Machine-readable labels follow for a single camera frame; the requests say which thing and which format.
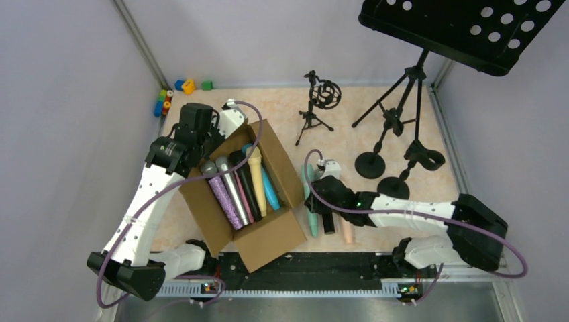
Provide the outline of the purple glitter microphone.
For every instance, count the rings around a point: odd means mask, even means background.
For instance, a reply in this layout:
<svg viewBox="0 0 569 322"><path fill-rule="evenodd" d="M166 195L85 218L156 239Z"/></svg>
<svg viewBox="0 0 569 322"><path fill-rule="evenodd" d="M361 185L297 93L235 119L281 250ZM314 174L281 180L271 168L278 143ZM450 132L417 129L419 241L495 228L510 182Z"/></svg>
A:
<svg viewBox="0 0 569 322"><path fill-rule="evenodd" d="M206 161L200 167L200 170L203 175L217 174L216 165L214 164L214 162L209 160ZM240 217L238 216L238 211L225 187L222 178L220 176L212 176L211 178L207 179L207 182L211 190L213 191L213 194L215 195L217 201L221 205L221 208L225 213L225 216L227 217L228 221L231 223L231 226L235 230L243 228L244 225Z"/></svg>

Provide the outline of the mint green microphone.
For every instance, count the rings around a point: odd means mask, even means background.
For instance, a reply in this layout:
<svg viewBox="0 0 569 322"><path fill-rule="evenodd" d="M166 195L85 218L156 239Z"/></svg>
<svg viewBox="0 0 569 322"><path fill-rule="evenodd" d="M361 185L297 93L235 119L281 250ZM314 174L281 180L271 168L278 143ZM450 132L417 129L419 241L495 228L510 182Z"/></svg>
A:
<svg viewBox="0 0 569 322"><path fill-rule="evenodd" d="M314 179L315 179L315 172L314 172L313 166L311 164L308 164L307 166L302 165L301 166L301 181L303 183L305 200L307 200L309 195L311 194L311 190L309 188L308 183L314 181ZM312 210L310 210L310 208L308 206L306 206L306 210L307 210L307 218L308 218L309 229L310 229L311 235L312 235L312 237L316 238L316 237L318 237L318 233L319 233L317 215L315 213L313 213Z"/></svg>

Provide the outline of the black microphone silver grille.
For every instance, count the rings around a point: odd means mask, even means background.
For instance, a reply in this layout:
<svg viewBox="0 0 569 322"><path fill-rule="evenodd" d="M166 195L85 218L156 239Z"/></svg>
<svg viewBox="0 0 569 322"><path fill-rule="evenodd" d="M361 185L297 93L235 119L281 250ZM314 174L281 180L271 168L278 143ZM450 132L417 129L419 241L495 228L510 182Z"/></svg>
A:
<svg viewBox="0 0 569 322"><path fill-rule="evenodd" d="M332 213L326 213L321 215L323 230L325 235L331 235L335 233L335 222Z"/></svg>

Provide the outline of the silver grey microphone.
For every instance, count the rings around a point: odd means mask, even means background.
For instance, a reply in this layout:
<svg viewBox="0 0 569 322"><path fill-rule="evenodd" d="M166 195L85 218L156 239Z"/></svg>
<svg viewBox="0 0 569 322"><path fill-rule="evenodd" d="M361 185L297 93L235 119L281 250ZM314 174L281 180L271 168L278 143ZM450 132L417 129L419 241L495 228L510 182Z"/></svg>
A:
<svg viewBox="0 0 569 322"><path fill-rule="evenodd" d="M230 171L229 160L227 156L220 156L215 160L215 165L218 169L219 173L222 173L222 181L225 184L225 187L229 193L231 201L236 208L238 214L238 220L241 226L246 226L250 224L250 220L248 218L248 214L244 207L243 202L241 201L241 194L236 184L236 180L233 177L233 174Z"/></svg>

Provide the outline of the beige pink microphone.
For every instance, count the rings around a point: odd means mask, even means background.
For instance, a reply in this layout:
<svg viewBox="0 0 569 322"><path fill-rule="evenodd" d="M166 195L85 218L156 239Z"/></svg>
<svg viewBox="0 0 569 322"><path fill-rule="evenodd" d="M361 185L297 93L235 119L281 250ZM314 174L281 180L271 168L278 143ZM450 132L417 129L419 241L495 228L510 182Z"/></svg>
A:
<svg viewBox="0 0 569 322"><path fill-rule="evenodd" d="M339 218L339 222L342 227L342 237L345 244L353 244L355 237L354 237L354 226L346 221L343 217Z"/></svg>

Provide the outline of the black round-base stand with clip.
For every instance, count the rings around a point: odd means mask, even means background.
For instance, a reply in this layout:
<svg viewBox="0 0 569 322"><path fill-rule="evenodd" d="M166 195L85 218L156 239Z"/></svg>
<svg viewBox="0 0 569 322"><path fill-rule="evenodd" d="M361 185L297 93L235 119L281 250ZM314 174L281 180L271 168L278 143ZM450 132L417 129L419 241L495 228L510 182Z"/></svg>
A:
<svg viewBox="0 0 569 322"><path fill-rule="evenodd" d="M375 143L371 152L361 153L355 160L354 167L356 172L363 178L376 179L380 178L386 169L386 164L380 151L388 131L392 131L397 137L401 136L404 124L400 120L400 116L396 108L391 108L383 112L385 118L383 131L379 140Z"/></svg>

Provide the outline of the teal blue microphone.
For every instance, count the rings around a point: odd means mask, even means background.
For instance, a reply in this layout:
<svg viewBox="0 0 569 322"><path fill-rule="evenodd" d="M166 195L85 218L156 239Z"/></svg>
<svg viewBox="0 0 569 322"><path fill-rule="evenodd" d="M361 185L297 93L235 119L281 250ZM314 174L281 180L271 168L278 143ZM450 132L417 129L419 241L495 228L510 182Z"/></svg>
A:
<svg viewBox="0 0 569 322"><path fill-rule="evenodd" d="M264 183L264 191L266 195L266 205L269 204L273 210L280 209L280 202L278 200L275 188L268 178L265 167L262 165L262 178Z"/></svg>

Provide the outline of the black round-base stand with holder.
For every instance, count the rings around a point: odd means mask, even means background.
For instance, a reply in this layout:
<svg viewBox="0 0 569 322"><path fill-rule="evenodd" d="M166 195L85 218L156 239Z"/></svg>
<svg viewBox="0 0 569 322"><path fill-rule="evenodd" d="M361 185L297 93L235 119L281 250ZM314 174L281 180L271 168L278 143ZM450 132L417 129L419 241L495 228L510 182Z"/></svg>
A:
<svg viewBox="0 0 569 322"><path fill-rule="evenodd" d="M404 159L407 161L406 169L398 176L382 179L377 186L378 193L397 199L409 199L410 189L406 180L417 164L428 171L436 171L446 163L441 152L426 148L418 139L411 142L404 154Z"/></svg>

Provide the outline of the brown cardboard box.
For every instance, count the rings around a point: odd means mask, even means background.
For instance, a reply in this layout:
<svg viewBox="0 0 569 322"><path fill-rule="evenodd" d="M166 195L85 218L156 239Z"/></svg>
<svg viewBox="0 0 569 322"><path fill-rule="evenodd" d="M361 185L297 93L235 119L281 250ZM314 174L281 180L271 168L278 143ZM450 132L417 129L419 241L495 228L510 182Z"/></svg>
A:
<svg viewBox="0 0 569 322"><path fill-rule="evenodd" d="M235 165L237 154L245 154L247 144L254 141L261 155L259 164L245 164L234 174L240 183L240 198L247 203L244 218L252 218L252 223L240 229L234 227L215 196L213 181L198 178L200 168L192 169L193 181L180 188L211 254L216 256L233 243L248 272L307 240L293 212L304 201L303 185L268 120L241 126L216 149L211 160L226 157L229 164Z"/></svg>

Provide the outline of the cream yellow microphone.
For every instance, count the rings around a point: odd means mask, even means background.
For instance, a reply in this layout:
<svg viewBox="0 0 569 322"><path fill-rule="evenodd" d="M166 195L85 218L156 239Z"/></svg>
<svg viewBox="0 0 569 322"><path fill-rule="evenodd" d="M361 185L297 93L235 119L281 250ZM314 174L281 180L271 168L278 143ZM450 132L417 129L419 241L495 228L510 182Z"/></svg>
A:
<svg viewBox="0 0 569 322"><path fill-rule="evenodd" d="M250 146L246 151L249 155L248 166L250 167L250 174L260 214L262 217L265 217L267 215L267 205L262 178L262 155L258 147L253 148Z"/></svg>

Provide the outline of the black shock mount tripod stand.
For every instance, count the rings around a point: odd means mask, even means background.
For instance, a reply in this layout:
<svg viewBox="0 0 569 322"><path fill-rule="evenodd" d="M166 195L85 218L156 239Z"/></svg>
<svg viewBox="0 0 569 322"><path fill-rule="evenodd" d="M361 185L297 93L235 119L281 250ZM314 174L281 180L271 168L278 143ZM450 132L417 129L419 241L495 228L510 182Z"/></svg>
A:
<svg viewBox="0 0 569 322"><path fill-rule="evenodd" d="M295 142L296 146L301 143L301 138L304 132L308 129L313 129L322 125L328 131L334 131L332 126L328 125L316 115L314 109L334 109L340 104L342 99L342 91L338 84L331 80L319 78L314 70L305 74L304 78L306 78L310 83L309 100L307 110L299 111L299 115L304 120L304 124L297 141Z"/></svg>

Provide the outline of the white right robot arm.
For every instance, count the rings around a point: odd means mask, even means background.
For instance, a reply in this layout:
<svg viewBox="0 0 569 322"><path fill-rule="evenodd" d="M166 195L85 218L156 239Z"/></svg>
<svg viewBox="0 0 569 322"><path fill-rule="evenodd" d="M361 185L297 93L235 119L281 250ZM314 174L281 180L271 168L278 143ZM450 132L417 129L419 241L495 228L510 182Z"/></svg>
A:
<svg viewBox="0 0 569 322"><path fill-rule="evenodd" d="M394 261L422 269L463 261L486 272L499 269L507 223L473 195L455 201L417 202L376 191L354 192L326 176L313 182L305 206L321 216L337 213L357 227L398 227L427 233L404 237L393 250Z"/></svg>

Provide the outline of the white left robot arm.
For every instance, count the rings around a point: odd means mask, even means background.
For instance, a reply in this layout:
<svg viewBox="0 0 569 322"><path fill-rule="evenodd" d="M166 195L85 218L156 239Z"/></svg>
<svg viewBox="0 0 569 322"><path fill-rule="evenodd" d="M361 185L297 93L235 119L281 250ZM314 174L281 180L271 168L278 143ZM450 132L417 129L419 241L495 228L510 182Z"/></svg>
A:
<svg viewBox="0 0 569 322"><path fill-rule="evenodd" d="M217 111L187 103L170 133L150 144L142 177L119 227L103 250L90 253L87 259L88 268L97 275L97 300L102 307L107 306L102 298L105 284L149 301L165 282L213 263L202 241L188 241L163 252L152 252L152 242L173 195L191 170L245 119L239 109Z"/></svg>

